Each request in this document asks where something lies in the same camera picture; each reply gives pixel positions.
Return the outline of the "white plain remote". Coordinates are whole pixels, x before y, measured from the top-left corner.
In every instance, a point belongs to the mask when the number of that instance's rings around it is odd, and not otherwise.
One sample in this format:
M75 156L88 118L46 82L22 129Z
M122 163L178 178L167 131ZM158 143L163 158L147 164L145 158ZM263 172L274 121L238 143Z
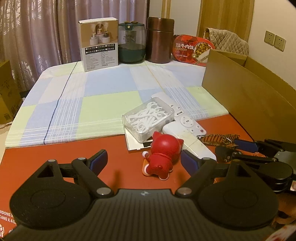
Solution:
M212 153L196 136L177 121L172 121L164 125L163 133L182 139L184 141L182 149L188 150L199 159L211 158L215 161L217 160L214 153Z

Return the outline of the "red cat figurine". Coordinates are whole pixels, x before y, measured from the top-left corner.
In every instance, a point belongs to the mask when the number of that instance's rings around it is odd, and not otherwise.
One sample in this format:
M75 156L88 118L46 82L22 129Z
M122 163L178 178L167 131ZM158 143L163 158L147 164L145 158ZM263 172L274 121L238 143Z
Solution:
M151 152L144 151L142 173L145 176L158 176L162 181L169 178L174 164L180 157L184 140L172 135L154 132Z

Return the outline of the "white remote with buttons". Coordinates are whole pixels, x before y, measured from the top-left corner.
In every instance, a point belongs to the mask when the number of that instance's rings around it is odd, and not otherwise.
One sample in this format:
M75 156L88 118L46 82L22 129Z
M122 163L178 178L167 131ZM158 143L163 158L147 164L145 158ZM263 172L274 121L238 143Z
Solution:
M197 123L189 114L181 107L180 104L172 100L164 92L158 92L151 96L151 98L157 97L169 105L174 110L174 120L180 123L184 128L187 128L193 135L205 136L206 130Z

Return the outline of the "clear box of floss picks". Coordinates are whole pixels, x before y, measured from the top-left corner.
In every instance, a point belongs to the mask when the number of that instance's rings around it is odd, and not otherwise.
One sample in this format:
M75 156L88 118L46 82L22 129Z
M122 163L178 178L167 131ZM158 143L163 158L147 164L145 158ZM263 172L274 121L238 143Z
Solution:
M143 143L162 131L167 123L174 121L175 112L158 97L151 98L122 115L125 129L139 142Z

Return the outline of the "open cardboard box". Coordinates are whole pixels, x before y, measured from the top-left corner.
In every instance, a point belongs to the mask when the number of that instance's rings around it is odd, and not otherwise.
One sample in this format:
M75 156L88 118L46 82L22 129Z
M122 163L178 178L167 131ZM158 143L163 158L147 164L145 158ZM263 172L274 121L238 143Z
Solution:
M252 58L210 50L202 86L254 140L295 143L295 89Z

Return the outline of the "white flat tray lid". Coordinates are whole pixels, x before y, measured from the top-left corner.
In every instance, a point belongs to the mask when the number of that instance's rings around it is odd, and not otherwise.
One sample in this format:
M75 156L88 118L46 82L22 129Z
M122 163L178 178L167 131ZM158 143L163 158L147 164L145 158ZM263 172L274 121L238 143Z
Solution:
M125 128L124 122L123 122L123 115L121 116L122 119L122 126L125 132L125 140L126 140L126 145L127 149L129 151L139 151L142 149L148 149L151 147L152 143L152 133L150 134L151 136L144 141L143 143L139 143L133 135Z

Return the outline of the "checkered pastel tablecloth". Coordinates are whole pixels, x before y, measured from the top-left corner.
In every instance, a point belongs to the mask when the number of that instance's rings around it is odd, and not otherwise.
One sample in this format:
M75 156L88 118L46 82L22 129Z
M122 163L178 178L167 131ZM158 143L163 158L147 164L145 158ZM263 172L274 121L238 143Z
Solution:
M164 92L199 121L227 114L202 87L205 68L171 61L120 64L85 72L80 62L45 70L21 105L7 148L123 134L121 117Z

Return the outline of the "cardboard boxes on floor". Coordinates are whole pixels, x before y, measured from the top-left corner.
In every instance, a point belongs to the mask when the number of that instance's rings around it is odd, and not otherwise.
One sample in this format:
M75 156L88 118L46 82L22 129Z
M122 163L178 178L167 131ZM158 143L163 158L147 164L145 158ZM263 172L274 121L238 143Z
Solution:
M1 91L1 108L0 121L1 125L13 121L23 100L20 96L19 89L13 79L10 61L1 62L0 75L0 91Z

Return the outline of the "red instant rice bowl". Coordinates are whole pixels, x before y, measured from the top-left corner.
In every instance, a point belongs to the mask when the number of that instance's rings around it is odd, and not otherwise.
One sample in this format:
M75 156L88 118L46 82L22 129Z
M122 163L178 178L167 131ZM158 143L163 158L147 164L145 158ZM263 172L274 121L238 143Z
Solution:
M211 49L215 50L215 46L207 39L175 35L171 53L179 62L205 67Z

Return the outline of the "wooden door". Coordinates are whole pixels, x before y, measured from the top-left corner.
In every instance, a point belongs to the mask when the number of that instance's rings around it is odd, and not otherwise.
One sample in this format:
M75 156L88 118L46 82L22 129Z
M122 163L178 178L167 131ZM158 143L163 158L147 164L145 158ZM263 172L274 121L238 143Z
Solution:
M229 30L248 41L254 1L252 0L203 0L200 4L197 36L202 37L205 28Z

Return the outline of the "white product box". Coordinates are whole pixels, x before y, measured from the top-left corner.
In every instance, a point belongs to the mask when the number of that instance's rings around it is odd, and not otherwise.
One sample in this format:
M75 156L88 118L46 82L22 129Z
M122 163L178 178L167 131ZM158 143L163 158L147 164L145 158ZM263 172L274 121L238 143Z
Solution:
M78 36L85 72L118 65L118 19L80 20Z

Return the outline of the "green glass jar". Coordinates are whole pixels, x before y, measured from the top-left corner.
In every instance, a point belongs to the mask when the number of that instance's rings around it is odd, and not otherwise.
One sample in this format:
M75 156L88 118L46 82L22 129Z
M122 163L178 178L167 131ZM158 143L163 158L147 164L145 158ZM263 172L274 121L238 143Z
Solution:
M145 25L136 21L118 25L118 59L120 63L142 62L145 56Z

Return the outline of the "brown cylindrical canister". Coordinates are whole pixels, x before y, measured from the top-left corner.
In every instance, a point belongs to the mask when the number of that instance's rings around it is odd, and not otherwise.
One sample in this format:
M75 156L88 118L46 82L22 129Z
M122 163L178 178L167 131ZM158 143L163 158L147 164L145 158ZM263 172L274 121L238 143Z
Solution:
M157 64L170 62L174 23L173 19L148 17L145 49L147 61Z

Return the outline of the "mauve curtain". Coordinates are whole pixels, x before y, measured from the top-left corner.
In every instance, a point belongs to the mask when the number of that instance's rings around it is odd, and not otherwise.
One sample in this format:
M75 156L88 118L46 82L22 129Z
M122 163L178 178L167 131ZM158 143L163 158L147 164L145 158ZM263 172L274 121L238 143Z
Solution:
M49 67L80 60L78 22L115 17L146 23L149 1L1 1L1 61L19 91Z

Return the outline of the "wall socket panel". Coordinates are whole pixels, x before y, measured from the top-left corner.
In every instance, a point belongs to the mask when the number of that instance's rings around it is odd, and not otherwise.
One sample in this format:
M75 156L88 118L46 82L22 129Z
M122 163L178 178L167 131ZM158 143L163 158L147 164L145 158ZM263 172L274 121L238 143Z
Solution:
M275 35L272 32L266 31L264 36L264 42L274 48L283 52L285 50L286 40L278 35Z

